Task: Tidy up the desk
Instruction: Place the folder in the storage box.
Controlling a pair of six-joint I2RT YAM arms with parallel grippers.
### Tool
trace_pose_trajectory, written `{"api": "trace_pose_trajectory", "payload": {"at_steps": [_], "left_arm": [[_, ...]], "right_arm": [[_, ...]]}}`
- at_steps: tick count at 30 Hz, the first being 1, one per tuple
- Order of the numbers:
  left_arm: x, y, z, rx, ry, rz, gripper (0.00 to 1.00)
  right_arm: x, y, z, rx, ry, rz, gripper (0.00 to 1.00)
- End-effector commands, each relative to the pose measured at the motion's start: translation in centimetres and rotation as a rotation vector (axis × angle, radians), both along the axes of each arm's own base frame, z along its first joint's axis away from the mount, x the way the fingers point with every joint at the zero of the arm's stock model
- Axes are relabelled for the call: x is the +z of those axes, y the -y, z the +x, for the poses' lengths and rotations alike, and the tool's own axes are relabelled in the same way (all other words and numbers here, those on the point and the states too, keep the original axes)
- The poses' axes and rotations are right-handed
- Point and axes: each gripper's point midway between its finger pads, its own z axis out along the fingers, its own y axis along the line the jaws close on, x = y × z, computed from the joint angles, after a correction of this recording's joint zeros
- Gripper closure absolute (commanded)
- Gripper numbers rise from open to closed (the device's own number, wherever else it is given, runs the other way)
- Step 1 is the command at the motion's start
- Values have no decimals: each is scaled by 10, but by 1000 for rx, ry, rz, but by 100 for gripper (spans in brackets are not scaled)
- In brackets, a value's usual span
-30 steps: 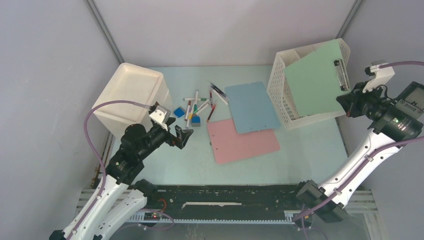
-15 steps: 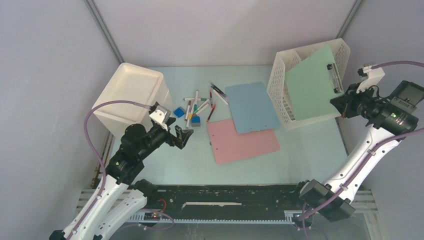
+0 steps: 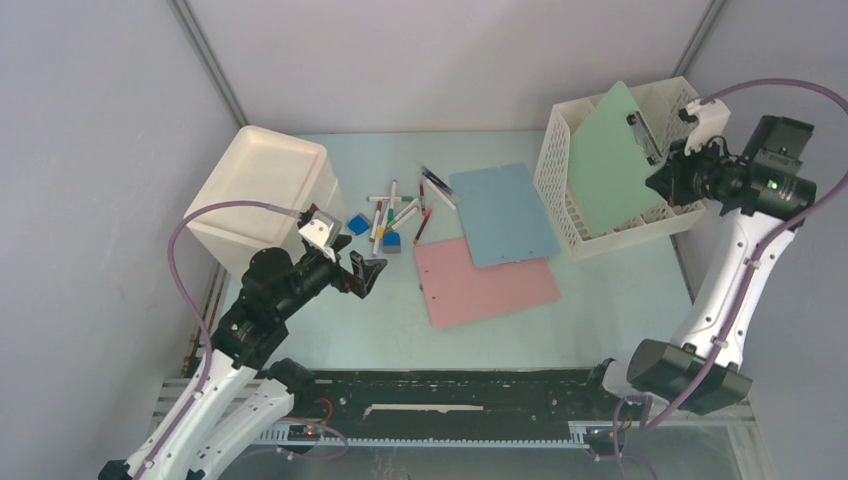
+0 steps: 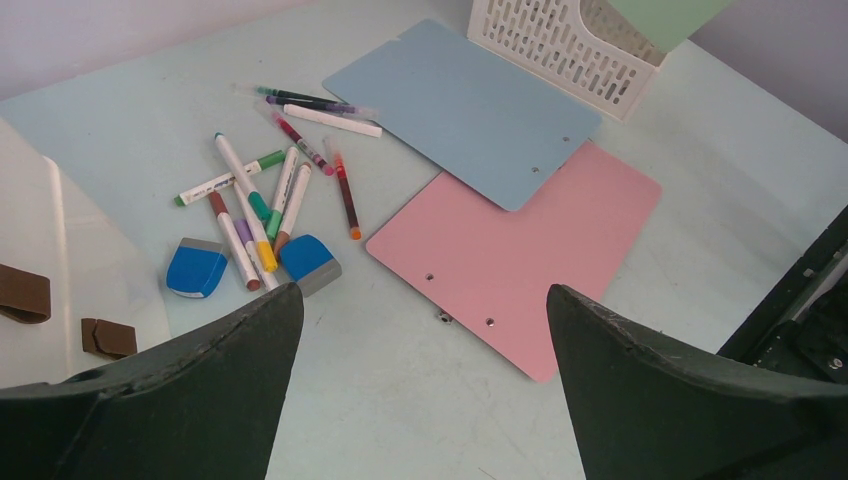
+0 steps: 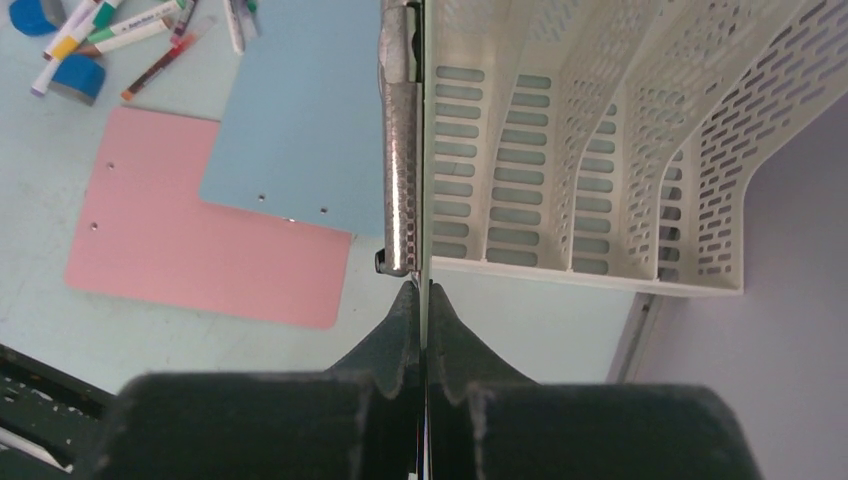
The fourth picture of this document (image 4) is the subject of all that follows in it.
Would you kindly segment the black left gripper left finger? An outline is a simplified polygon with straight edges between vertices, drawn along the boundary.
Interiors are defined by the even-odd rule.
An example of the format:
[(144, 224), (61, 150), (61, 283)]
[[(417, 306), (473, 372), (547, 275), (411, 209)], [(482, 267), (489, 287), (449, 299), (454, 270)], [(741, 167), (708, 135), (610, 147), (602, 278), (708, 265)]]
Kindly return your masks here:
[(288, 283), (61, 383), (1, 392), (5, 479), (262, 479), (304, 324)]

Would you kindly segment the blue clipboard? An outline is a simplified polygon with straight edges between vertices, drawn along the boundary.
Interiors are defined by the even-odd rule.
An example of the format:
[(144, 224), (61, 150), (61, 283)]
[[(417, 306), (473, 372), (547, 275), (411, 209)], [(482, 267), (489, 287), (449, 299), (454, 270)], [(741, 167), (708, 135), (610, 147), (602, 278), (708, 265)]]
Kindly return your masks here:
[(427, 19), (323, 86), (506, 211), (520, 210), (602, 123), (536, 75)]

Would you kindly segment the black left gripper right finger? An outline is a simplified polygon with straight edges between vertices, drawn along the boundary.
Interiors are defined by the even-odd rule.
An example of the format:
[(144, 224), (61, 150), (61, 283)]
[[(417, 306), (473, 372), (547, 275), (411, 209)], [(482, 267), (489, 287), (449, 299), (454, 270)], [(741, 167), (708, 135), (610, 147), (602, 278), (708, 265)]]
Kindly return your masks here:
[(843, 479), (847, 389), (714, 355), (555, 284), (547, 317), (589, 479)]

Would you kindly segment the pink clipboard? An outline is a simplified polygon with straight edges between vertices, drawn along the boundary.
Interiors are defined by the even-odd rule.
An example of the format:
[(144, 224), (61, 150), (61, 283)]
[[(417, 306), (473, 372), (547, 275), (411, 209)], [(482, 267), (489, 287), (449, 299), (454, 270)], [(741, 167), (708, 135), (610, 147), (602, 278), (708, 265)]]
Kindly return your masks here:
[(661, 185), (583, 144), (519, 210), (437, 175), (366, 244), (377, 261), (532, 380), (558, 370), (546, 298), (599, 300), (659, 203)]

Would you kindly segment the green clipboard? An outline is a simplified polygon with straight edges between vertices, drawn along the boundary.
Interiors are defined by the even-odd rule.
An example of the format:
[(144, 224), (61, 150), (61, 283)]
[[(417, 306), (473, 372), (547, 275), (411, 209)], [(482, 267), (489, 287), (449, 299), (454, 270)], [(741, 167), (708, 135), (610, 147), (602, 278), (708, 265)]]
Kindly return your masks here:
[(610, 0), (663, 53), (670, 53), (734, 0)]

